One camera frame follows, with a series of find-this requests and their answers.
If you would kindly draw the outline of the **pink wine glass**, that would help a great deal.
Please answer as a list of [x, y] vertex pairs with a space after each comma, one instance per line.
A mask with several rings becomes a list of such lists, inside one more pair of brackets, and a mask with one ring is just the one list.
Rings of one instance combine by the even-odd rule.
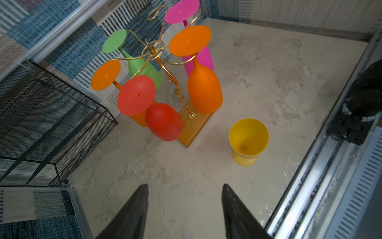
[[194, 14], [200, 14], [199, 1], [179, 1], [165, 15], [168, 24], [183, 23], [185, 29], [174, 37], [170, 43], [170, 51], [182, 57], [186, 74], [190, 76], [194, 64], [214, 71], [214, 63], [207, 44], [211, 38], [210, 29], [206, 26], [192, 26], [188, 22]]

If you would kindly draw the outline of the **yellow wine glass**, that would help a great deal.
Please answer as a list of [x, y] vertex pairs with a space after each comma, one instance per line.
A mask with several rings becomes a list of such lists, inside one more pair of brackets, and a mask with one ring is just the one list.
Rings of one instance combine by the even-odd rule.
[[269, 143], [267, 127], [257, 119], [241, 119], [229, 131], [232, 157], [236, 163], [248, 167], [263, 153]]

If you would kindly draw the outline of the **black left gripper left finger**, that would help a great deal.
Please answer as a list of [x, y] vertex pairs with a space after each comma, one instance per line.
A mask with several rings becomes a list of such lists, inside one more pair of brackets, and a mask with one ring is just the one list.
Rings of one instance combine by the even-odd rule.
[[142, 239], [148, 213], [149, 187], [140, 185], [98, 239]]

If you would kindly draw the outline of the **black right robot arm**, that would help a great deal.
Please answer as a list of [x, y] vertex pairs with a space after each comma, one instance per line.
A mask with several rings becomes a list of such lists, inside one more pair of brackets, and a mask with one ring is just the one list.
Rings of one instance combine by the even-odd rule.
[[337, 140], [361, 145], [382, 111], [382, 61], [371, 64], [348, 91], [327, 133]]

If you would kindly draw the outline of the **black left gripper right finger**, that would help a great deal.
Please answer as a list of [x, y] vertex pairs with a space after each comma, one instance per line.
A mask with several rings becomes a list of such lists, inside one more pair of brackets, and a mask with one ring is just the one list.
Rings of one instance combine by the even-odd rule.
[[228, 184], [223, 185], [221, 200], [228, 239], [271, 238]]

